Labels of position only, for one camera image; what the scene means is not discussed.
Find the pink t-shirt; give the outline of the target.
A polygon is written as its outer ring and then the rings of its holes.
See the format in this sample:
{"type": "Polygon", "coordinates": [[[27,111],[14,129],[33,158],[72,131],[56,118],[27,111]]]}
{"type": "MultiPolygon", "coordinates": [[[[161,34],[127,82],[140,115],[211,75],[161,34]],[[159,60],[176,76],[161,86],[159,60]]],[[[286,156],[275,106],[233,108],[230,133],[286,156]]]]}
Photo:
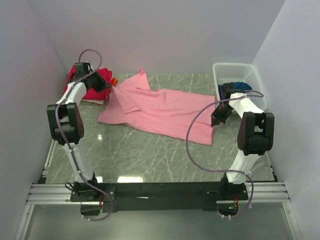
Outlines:
{"type": "Polygon", "coordinates": [[[98,121],[109,125],[128,125],[140,131],[169,136],[210,146],[214,129],[211,113],[205,110],[191,123],[201,109],[215,101],[212,95],[172,89],[152,91],[147,74],[138,74],[113,87],[105,110],[98,121]]]}

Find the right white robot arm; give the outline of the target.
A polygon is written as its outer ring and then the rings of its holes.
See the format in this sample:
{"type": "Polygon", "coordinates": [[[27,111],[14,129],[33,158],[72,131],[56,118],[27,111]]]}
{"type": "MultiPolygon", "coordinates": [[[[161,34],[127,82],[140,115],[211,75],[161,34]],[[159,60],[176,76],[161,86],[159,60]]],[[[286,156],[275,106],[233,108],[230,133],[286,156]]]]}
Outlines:
{"type": "Polygon", "coordinates": [[[234,83],[225,83],[221,87],[220,99],[223,102],[211,114],[212,127],[225,124],[234,112],[241,118],[237,134],[238,153],[226,173],[228,182],[219,187],[221,197],[226,200],[237,194],[234,184],[244,183],[254,163],[273,147],[275,116],[264,112],[251,100],[263,96],[255,90],[240,89],[234,83]]]}

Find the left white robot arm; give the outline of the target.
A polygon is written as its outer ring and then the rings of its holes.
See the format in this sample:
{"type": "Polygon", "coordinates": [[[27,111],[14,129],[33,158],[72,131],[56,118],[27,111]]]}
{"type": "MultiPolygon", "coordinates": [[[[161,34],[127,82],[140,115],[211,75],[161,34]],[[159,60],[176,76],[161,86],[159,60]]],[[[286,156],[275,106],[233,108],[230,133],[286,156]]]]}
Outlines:
{"type": "Polygon", "coordinates": [[[103,103],[111,88],[118,82],[113,79],[112,71],[101,68],[80,83],[76,83],[93,71],[88,62],[75,63],[69,72],[61,99],[46,108],[51,137],[66,152],[74,172],[74,181],[79,184],[88,182],[82,189],[82,195],[88,201],[94,201],[99,197],[100,188],[94,185],[97,179],[83,152],[82,138],[85,128],[79,104],[82,100],[103,103]]]}

